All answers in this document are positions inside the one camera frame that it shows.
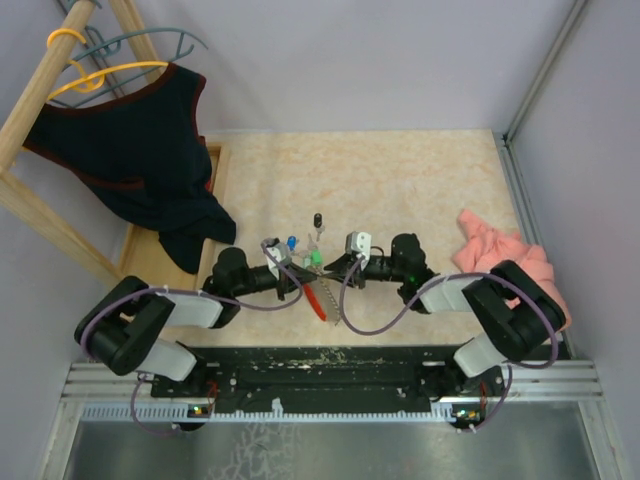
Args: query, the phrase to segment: marble pattern surface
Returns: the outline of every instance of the marble pattern surface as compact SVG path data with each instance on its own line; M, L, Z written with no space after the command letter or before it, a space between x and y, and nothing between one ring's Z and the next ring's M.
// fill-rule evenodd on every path
M371 233L373 244L386 252L396 234L410 232L418 235L428 265L440 273L457 271L450 257L465 243L456 224L463 208L505 231L517 229L488 130L237 134L212 140L231 146L219 200L238 222L237 245L250 265L264 263L259 248L264 238L295 235L306 246L308 233L315 237L316 212L326 225L319 244L326 261L343 253L351 231ZM349 290L349 319L367 330L386 324L402 307L395 289L370 282L365 290ZM337 298L339 284L332 290ZM243 300L279 303L274 293ZM342 323L320 321L303 298L275 313L243 309L220 330L167 333L194 346L298 346L456 344L480 331L472 314L410 312L382 335L359 336Z

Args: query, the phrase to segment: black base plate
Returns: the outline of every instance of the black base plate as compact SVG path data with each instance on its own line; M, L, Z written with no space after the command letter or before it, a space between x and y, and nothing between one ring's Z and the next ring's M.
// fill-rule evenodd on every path
M217 413L271 412L279 399L287 413L429 412L438 365L459 346L435 347L301 347L201 348L193 352L202 368L192 382L156 377L156 398L206 397L216 383ZM548 358L548 349L528 359ZM504 382L496 367L485 372L489 396L499 396ZM471 389L454 395L479 396Z

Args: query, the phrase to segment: wooden frame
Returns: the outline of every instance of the wooden frame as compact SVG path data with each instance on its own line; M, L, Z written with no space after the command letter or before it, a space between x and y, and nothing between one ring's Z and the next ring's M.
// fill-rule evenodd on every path
M110 0L110 4L124 33L145 28L134 0ZM61 28L82 31L94 8L95 4L91 0L77 0ZM201 286L213 262L213 241L205 242L199 273L188 275L173 265L170 260L171 268L166 267L168 257L160 248L157 235L150 236L145 233L148 231L130 226L120 262L118 266L113 265L65 219L9 171L42 106L47 101L47 96L53 89L56 79L67 63L76 41L77 39L71 35L59 35L53 40L0 130L0 205L6 207L107 286L113 286L129 273L144 270L143 263L162 266L159 270L163 272L164 280L160 282L162 284L168 283L181 288ZM138 61L159 60L149 35L132 37L128 42ZM149 82L153 82L161 73L162 69L156 69L149 72L146 78ZM215 180L220 178L221 172L226 172L229 152L221 144L210 144L207 148L214 163L212 180ZM214 185L214 193L222 194L222 192L218 193L221 187L215 183ZM157 256L151 257L147 253L146 259L142 259L140 255L134 255L141 249L139 244L142 244L147 252L153 250Z

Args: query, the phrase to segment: white wall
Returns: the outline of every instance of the white wall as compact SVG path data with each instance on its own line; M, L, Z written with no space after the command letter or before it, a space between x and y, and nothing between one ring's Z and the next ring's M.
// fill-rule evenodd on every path
M200 130L504 131L571 0L138 0L209 45ZM96 24L115 31L109 12ZM176 36L154 43L164 58Z
M59 28L62 18L49 0L3 2L0 123L44 54L49 32ZM103 253L112 255L124 222L75 177L32 154L21 154L12 173ZM48 440L69 364L80 356L73 331L103 287L2 207L0 286L0 476L30 479Z
M571 334L640 441L640 2L595 0L516 141ZM640 476L640 457L629 458Z

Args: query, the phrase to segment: pink cloth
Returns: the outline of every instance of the pink cloth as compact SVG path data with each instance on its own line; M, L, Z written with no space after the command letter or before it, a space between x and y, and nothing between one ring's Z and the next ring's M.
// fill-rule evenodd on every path
M554 283L553 265L547 261L547 254L541 246L522 243L519 233L501 232L469 210L460 213L458 223L468 240L452 257L453 263L460 270L488 272L503 260L513 260L560 305L567 317L562 330L571 325L567 304Z

